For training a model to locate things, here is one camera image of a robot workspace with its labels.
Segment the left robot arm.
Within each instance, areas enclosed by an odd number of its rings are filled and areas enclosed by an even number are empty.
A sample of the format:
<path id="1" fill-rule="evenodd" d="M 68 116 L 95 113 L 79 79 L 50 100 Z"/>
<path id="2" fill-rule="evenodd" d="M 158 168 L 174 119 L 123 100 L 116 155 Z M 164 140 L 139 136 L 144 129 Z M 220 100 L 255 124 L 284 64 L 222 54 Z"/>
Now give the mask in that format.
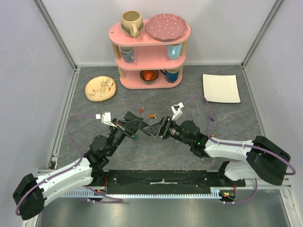
<path id="1" fill-rule="evenodd" d="M 143 118 L 127 112 L 124 119 L 112 119 L 110 113 L 96 114 L 94 118 L 110 127 L 108 137 L 98 135 L 89 150 L 81 152 L 76 161 L 51 173 L 24 176 L 13 193 L 15 214 L 29 220 L 42 212 L 50 202 L 78 187 L 99 186 L 104 181 L 103 167 L 125 137 L 134 138 L 138 130 L 147 126 Z"/>

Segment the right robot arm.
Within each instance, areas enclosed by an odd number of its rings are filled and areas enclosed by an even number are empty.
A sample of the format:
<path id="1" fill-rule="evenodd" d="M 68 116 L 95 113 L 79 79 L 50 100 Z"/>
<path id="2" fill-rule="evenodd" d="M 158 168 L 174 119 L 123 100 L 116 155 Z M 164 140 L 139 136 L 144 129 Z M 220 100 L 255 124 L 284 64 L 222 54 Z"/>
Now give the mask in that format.
<path id="1" fill-rule="evenodd" d="M 243 178 L 257 177 L 280 186 L 290 161 L 289 154 L 264 136 L 247 141 L 209 138 L 191 120 L 178 125 L 171 117 L 164 116 L 158 123 L 146 126 L 143 130 L 156 138 L 180 141 L 188 145 L 197 157 L 227 158 L 217 174 L 217 181 L 222 186 Z"/>

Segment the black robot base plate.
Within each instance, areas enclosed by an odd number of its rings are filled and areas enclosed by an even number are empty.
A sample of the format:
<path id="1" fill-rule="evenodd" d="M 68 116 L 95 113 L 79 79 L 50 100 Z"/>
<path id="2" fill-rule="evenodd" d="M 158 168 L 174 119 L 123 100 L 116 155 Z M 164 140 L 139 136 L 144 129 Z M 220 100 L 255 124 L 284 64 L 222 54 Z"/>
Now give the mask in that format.
<path id="1" fill-rule="evenodd" d="M 208 193 L 212 187 L 245 187 L 206 170 L 108 170 L 89 186 L 107 186 L 108 194 Z"/>

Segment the black remote control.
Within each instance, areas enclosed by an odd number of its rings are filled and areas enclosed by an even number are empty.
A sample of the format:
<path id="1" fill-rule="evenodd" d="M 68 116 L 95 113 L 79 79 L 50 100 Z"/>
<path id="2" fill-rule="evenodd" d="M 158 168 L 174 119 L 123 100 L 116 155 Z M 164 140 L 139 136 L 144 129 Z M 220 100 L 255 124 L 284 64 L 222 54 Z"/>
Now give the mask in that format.
<path id="1" fill-rule="evenodd" d="M 143 120 L 142 117 L 138 117 L 131 112 L 127 112 L 124 116 L 124 119 L 126 121 L 127 128 L 131 132 L 136 133 L 138 130 L 140 130 L 144 132 L 146 135 L 150 136 L 149 133 L 143 130 L 145 127 L 149 125 Z"/>

